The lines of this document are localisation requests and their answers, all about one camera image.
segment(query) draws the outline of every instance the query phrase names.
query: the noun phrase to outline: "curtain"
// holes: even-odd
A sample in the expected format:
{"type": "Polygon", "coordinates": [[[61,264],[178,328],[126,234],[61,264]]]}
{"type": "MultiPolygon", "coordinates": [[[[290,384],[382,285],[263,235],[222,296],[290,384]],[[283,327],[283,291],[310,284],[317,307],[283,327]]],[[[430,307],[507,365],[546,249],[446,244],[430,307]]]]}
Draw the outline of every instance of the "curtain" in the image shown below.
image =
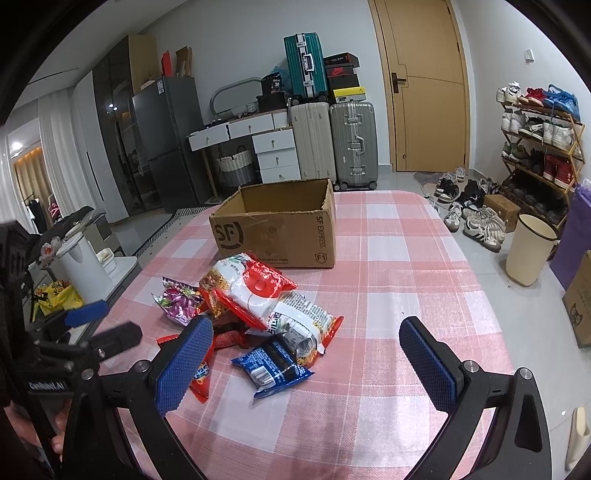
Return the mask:
{"type": "Polygon", "coordinates": [[[23,155],[14,164],[14,170],[17,175],[18,187],[21,190],[23,199],[38,198],[43,215],[47,225],[53,225],[51,215],[49,214],[49,195],[51,195],[51,184],[47,177],[45,160],[43,159],[43,150],[37,147],[26,155],[23,155]]]}
{"type": "Polygon", "coordinates": [[[6,127],[0,127],[0,223],[17,220],[29,233],[35,230],[31,217],[18,194],[17,181],[10,167],[6,127]]]}
{"type": "Polygon", "coordinates": [[[67,90],[38,100],[41,147],[51,190],[65,217],[84,206],[96,208],[76,147],[67,90]]]}

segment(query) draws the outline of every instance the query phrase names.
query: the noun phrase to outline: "door handle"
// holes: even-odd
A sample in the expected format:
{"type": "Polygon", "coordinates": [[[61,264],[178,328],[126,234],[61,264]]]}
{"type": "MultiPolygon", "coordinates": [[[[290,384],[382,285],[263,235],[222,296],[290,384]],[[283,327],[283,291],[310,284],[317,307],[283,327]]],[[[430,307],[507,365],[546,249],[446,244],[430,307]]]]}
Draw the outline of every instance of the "door handle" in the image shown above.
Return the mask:
{"type": "Polygon", "coordinates": [[[394,89],[394,93],[400,93],[400,90],[398,90],[398,84],[401,82],[406,83],[406,81],[406,79],[399,79],[396,72],[394,72],[392,74],[392,88],[394,89]]]}

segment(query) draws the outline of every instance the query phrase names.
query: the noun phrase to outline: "cardboard box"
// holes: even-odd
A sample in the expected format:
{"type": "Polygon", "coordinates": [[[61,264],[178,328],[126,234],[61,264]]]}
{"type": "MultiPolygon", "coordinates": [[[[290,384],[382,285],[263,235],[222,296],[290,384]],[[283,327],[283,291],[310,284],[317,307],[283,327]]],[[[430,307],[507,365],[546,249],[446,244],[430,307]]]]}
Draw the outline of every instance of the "cardboard box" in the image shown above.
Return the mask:
{"type": "Polygon", "coordinates": [[[486,195],[484,205],[492,208],[505,221],[506,232],[513,232],[517,227],[517,217],[521,210],[515,203],[503,197],[503,195],[486,195]]]}
{"type": "Polygon", "coordinates": [[[591,250],[587,250],[563,297],[579,348],[591,346],[591,250]]]}
{"type": "Polygon", "coordinates": [[[209,222],[223,257],[251,251],[276,267],[335,266],[335,197],[330,180],[240,188],[209,222]]]}

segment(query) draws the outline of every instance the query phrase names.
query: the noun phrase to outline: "trash can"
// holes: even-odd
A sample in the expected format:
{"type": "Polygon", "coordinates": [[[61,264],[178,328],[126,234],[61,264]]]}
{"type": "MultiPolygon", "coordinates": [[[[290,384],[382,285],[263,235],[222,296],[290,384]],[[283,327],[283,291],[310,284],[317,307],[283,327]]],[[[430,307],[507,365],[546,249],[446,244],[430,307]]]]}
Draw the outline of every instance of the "trash can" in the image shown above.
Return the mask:
{"type": "Polygon", "coordinates": [[[507,274],[529,287],[540,275],[557,240],[553,226],[532,215],[519,215],[507,257],[507,274]]]}

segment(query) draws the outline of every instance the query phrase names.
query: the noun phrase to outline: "table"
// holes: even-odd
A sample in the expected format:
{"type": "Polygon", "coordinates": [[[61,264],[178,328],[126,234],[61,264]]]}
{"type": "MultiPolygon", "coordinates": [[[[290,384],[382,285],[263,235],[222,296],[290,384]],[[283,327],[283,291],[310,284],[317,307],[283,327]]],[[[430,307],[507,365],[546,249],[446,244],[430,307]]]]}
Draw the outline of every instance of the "table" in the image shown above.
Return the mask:
{"type": "MultiPolygon", "coordinates": [[[[344,315],[315,374],[289,391],[253,401],[254,387],[219,351],[210,397],[190,393],[167,419],[208,478],[402,479],[446,415],[435,411],[398,343],[403,318],[417,315],[456,355],[488,371],[512,365],[491,305],[456,241],[426,200],[407,192],[347,192],[336,199],[336,266],[285,270],[310,300],[344,315]]],[[[147,265],[101,329],[133,320],[140,346],[105,362],[127,370],[158,351],[177,327],[154,303],[163,275],[196,284],[216,261],[207,216],[196,216],[147,265]]],[[[122,416],[140,464],[154,468],[128,414],[122,416]]],[[[491,415],[484,415],[455,478],[469,472],[491,415]]]]}

